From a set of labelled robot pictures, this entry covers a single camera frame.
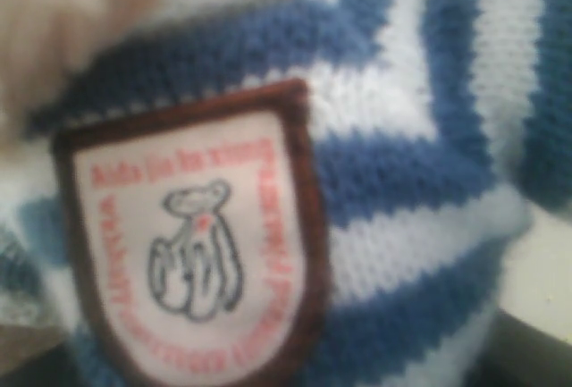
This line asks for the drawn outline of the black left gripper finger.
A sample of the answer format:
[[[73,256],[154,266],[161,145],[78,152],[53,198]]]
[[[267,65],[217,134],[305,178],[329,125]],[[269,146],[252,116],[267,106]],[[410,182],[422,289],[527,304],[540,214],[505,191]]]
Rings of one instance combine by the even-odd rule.
[[[474,386],[569,386],[571,345],[502,311],[473,370]]]

